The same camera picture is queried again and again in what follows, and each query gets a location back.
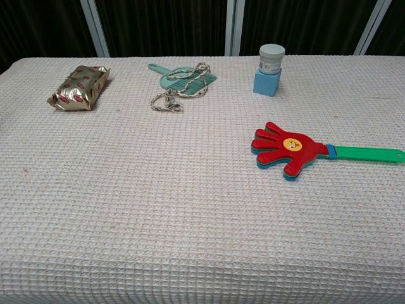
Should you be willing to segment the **teal mini dustpan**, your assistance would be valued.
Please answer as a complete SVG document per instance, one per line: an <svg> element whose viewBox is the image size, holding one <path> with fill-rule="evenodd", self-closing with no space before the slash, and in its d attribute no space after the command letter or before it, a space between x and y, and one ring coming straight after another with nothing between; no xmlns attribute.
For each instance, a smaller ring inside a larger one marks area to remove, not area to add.
<svg viewBox="0 0 405 304"><path fill-rule="evenodd" d="M166 68L155 63L148 64L148 68L161 74L160 85L166 90L177 91L186 96L196 94L212 82L216 75L207 72L201 76L202 71L190 66L180 66L175 69Z"/></svg>

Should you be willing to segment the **dark curtain panel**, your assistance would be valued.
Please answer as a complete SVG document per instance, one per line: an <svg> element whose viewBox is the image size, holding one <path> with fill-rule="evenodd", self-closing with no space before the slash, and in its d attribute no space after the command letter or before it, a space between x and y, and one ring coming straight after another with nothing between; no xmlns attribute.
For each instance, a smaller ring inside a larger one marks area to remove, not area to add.
<svg viewBox="0 0 405 304"><path fill-rule="evenodd" d="M240 55L352 55L377 0L245 0Z"/></svg>
<svg viewBox="0 0 405 304"><path fill-rule="evenodd" d="M0 0L0 74L32 57L96 57L80 0Z"/></svg>
<svg viewBox="0 0 405 304"><path fill-rule="evenodd" d="M366 55L405 56L405 0L392 0Z"/></svg>
<svg viewBox="0 0 405 304"><path fill-rule="evenodd" d="M227 0L96 0L112 57L222 56Z"/></svg>

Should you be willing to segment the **red hand clapper toy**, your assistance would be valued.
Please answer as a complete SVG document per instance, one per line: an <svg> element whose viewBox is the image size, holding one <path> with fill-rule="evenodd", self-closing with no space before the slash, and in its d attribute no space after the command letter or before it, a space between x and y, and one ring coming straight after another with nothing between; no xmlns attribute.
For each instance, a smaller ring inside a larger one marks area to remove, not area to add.
<svg viewBox="0 0 405 304"><path fill-rule="evenodd" d="M251 151L257 155L259 168L285 162L283 176L290 181L318 158L405 163L405 152L399 149L323 144L305 134L283 130L273 122L267 122L263 129L255 131Z"/></svg>

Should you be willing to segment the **beige waffle tablecloth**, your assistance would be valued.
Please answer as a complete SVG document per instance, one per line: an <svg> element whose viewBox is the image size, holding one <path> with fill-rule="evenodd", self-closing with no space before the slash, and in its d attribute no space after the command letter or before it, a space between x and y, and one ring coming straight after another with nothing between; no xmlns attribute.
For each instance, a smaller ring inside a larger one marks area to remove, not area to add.
<svg viewBox="0 0 405 304"><path fill-rule="evenodd" d="M0 75L0 304L405 304L405 164L260 169L269 121L313 140L405 151L405 57L256 56L183 112L153 111L149 63L24 58ZM90 111L47 103L78 66L110 69Z"/></svg>

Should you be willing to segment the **gold foil snack packet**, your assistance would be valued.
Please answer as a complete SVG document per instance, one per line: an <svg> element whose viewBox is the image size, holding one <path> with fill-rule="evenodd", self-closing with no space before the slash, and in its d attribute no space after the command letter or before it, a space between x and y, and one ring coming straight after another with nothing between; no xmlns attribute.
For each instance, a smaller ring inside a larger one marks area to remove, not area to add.
<svg viewBox="0 0 405 304"><path fill-rule="evenodd" d="M47 103L63 111L90 111L106 85L109 73L110 69L105 66L78 66Z"/></svg>

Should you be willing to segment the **white jar grey lid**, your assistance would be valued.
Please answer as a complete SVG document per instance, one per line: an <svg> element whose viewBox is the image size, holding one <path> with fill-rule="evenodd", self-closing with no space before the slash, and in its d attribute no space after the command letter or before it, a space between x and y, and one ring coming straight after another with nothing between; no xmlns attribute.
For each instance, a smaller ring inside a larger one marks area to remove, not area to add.
<svg viewBox="0 0 405 304"><path fill-rule="evenodd" d="M278 44L264 44L259 49L259 71L267 75L277 74L281 69L285 48Z"/></svg>

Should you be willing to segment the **blue foam cube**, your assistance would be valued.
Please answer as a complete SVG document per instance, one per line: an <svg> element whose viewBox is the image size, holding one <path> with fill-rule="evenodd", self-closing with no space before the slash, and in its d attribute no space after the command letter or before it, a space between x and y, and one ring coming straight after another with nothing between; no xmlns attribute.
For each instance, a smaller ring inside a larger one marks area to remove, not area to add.
<svg viewBox="0 0 405 304"><path fill-rule="evenodd" d="M276 74L265 74L256 70L254 77L253 92L265 96L273 97L280 83L282 69Z"/></svg>

